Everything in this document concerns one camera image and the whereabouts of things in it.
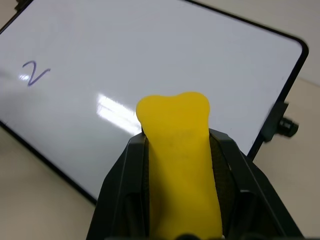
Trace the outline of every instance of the whiteboard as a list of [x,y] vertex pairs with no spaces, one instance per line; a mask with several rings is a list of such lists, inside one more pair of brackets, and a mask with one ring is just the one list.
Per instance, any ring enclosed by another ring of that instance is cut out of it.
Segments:
[[0,120],[97,198],[141,98],[203,93],[248,154],[302,54],[184,0],[34,0],[0,35]]

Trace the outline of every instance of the yellow foam piece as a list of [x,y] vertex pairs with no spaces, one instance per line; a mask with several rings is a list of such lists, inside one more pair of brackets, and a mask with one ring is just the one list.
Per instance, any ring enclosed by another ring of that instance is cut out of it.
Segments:
[[209,113],[208,99],[197,92],[147,96],[137,104],[149,141],[151,238],[222,237]]

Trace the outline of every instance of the yellow bone-shaped object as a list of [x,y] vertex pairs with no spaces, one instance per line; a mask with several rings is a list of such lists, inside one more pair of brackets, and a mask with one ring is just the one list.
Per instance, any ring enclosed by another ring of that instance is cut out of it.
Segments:
[[209,142],[210,104],[201,93],[147,96],[136,114],[149,141],[150,237],[221,238]]

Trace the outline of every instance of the black clamp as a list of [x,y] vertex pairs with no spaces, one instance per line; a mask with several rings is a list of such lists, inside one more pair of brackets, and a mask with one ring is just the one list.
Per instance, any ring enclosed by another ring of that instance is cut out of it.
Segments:
[[33,0],[16,0],[18,4],[14,9],[19,13],[23,11],[32,1]]
[[291,138],[297,133],[299,124],[284,117],[288,105],[288,103],[279,101],[272,107],[260,132],[265,143],[270,142],[275,134]]

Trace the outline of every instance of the whiteboard frame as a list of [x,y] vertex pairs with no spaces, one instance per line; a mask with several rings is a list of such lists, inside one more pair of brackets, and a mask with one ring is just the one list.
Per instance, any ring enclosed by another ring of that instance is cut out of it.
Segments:
[[[0,29],[0,34],[2,34],[7,27],[9,27],[9,25],[28,7],[28,5],[32,2],[33,0],[25,0],[24,2],[19,2],[19,4],[15,7],[15,9],[17,10],[17,13]],[[293,86],[303,64],[305,63],[307,56],[309,54],[309,48],[307,46],[307,44],[300,38],[295,37],[293,35],[289,35],[287,33],[281,32],[279,30],[270,28],[268,26],[265,25],[261,25],[259,23],[247,20],[245,18],[236,16],[234,14],[222,11],[220,9],[211,7],[211,6],[207,6],[205,4],[193,1],[193,0],[178,0],[178,1],[184,1],[184,2],[189,2],[191,4],[200,6],[202,8],[214,11],[216,13],[220,13],[222,15],[228,16],[230,18],[236,19],[238,21],[247,23],[247,24],[251,24],[253,26],[259,27],[261,29],[270,31],[272,33],[275,33],[277,35],[292,39],[296,42],[298,42],[301,45],[301,55],[298,59],[298,61],[296,62],[294,68],[292,69],[292,72],[289,75],[289,78],[287,79],[283,89],[281,90],[276,103],[277,102],[284,102],[291,87]],[[72,179],[70,179],[65,173],[63,173],[58,167],[56,167],[49,159],[47,159],[46,157],[44,157],[39,151],[37,151],[36,149],[34,149],[32,147],[32,145],[30,145],[26,140],[24,140],[23,138],[21,138],[18,134],[16,134],[12,129],[10,129],[9,127],[6,126],[6,124],[2,121],[0,121],[0,127],[3,128],[6,132],[8,132],[11,136],[13,136],[18,142],[20,142],[22,145],[24,145],[30,152],[32,152],[37,158],[39,158],[41,161],[43,161],[49,168],[51,168],[55,173],[57,173],[60,177],[62,177],[65,181],[67,181],[71,186],[73,186],[78,192],[80,192],[85,198],[87,198],[90,202],[92,202],[93,204],[97,203],[96,198],[94,198],[93,196],[91,196],[88,192],[86,192],[82,187],[80,187],[77,183],[75,183]],[[261,134],[261,132],[258,134],[258,136],[256,137],[247,157],[250,160],[254,160],[255,156],[257,155],[262,143],[264,142],[264,138]]]

